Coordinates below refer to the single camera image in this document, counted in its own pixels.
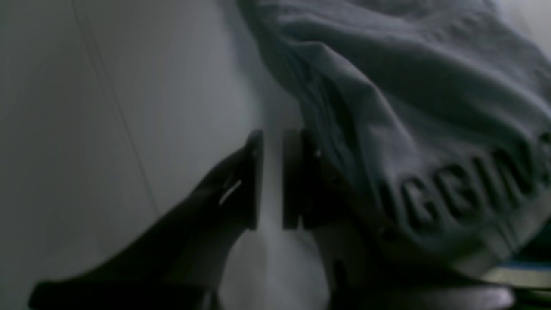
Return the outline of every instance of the white surface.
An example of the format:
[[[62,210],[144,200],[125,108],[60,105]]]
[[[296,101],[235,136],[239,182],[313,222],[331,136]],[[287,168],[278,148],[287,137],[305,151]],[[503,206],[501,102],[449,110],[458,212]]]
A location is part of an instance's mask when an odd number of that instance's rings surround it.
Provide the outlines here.
[[[234,246],[220,294],[228,310],[323,309],[312,239],[280,229],[280,134],[301,126],[298,104],[265,69],[235,1],[78,4],[93,55],[70,1],[0,4],[0,308],[24,309],[35,281],[117,252],[262,128],[260,227]],[[549,51],[548,4],[510,12],[529,17],[519,30]]]

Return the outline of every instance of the gray cloth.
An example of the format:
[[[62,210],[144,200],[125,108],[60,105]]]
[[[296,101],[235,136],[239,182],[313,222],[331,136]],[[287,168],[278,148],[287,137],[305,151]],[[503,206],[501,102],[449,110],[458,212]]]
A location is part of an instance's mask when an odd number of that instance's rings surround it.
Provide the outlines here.
[[[326,156],[427,250],[479,274],[545,224],[551,66],[492,2],[255,9]]]

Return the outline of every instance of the gray fabric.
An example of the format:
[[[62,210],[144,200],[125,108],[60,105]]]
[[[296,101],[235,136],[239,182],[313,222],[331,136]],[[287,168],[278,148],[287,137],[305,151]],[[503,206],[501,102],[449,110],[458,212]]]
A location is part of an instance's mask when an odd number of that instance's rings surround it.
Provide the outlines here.
[[[459,265],[483,250],[493,264],[545,223],[551,66],[494,3],[255,9],[325,154],[426,249]]]

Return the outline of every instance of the dark object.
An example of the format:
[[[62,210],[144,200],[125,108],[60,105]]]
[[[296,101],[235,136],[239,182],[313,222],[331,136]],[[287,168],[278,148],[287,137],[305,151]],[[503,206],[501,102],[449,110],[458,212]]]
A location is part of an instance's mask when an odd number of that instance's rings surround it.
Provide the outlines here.
[[[228,252],[245,229],[256,229],[262,160],[255,131],[126,250],[75,279],[37,285],[29,307],[217,309]]]
[[[314,234],[331,308],[509,309],[511,288],[463,276],[414,244],[374,201],[361,200],[312,134],[284,136],[284,228]]]

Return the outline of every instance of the black plastic part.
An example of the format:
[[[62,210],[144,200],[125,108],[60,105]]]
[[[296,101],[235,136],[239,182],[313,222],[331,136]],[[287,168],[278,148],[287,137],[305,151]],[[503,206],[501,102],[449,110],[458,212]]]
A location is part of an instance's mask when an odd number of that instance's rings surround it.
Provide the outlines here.
[[[263,134],[214,167],[188,198],[119,255],[92,271],[35,287],[29,307],[55,309],[218,309],[225,261],[255,229]]]
[[[316,239],[331,308],[509,309],[508,286],[470,279],[412,242],[372,201],[363,201],[308,131],[284,135],[284,223],[299,218]]]

